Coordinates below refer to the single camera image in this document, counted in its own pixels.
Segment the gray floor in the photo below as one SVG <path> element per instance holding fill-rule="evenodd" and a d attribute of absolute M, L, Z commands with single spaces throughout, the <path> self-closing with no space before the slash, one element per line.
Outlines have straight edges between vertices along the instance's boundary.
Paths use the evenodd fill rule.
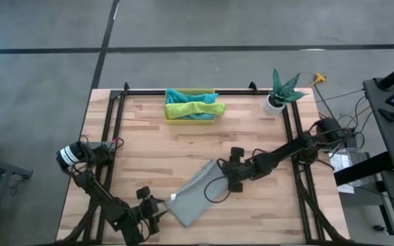
<path fill-rule="evenodd" d="M 0 49 L 98 47 L 110 6 L 111 0 L 0 0 Z M 110 46 L 393 43 L 394 0 L 122 0 Z M 0 55 L 0 159 L 34 169 L 32 180 L 5 199 L 0 245 L 54 240 L 68 182 L 55 151 L 79 135 L 97 57 Z M 133 88 L 245 87 L 250 81 L 269 87 L 273 67 L 283 79 L 302 72 L 300 87 L 322 72 L 328 80 L 319 88 L 328 98 L 394 70 L 394 50 L 108 54 L 99 87 L 121 88 L 125 81 Z M 328 104 L 336 117 L 353 115 L 362 95 Z M 364 151 L 384 151 L 373 117 L 364 133 Z M 394 236 L 370 229 L 382 223 L 376 207 L 344 211 L 352 239 L 394 245 Z"/>

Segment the wooden tabletop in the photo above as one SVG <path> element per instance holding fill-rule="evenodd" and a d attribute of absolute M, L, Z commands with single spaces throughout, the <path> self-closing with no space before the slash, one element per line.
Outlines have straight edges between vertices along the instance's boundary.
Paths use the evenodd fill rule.
<path fill-rule="evenodd" d="M 302 126 L 307 130 L 319 116 L 313 91 L 299 90 L 308 93 L 298 101 Z M 83 126 L 90 141 L 101 140 L 109 92 L 92 91 Z M 149 186 L 155 197 L 169 199 L 209 160 L 227 159 L 233 146 L 245 148 L 245 157 L 249 157 L 255 148 L 272 151 L 285 144 L 282 114 L 266 115 L 264 101 L 265 96 L 219 96 L 217 102 L 226 103 L 226 111 L 214 125 L 170 126 L 163 120 L 164 96 L 126 96 L 120 127 L 125 145 L 117 150 L 111 194 L 137 206 L 136 190 Z M 291 106 L 289 112 L 296 136 Z M 112 115 L 111 132 L 116 113 Z M 320 158 L 329 161 L 325 154 Z M 311 169 L 321 210 L 349 238 L 332 170 L 318 162 Z M 70 233 L 88 203 L 89 197 L 71 181 L 57 239 Z M 313 238 L 317 238 L 311 210 L 308 217 Z M 243 193 L 232 193 L 225 202 L 212 204 L 190 228 L 184 228 L 171 213 L 161 218 L 159 227 L 160 233 L 146 243 L 304 243 L 291 161 L 281 162 L 260 180 L 245 181 Z M 106 223 L 103 242 L 124 243 L 124 239 Z"/>

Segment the gray fabric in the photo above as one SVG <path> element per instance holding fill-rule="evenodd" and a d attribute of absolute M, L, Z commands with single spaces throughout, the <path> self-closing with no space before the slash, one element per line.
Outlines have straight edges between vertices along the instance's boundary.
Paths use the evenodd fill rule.
<path fill-rule="evenodd" d="M 165 203 L 183 226 L 189 227 L 211 205 L 203 192 L 211 180 L 220 176 L 223 176 L 222 170 L 214 160 L 211 160 L 177 191 L 175 200 Z M 222 178 L 211 183 L 206 195 L 210 200 L 217 200 L 225 190 L 227 190 L 227 179 Z"/>

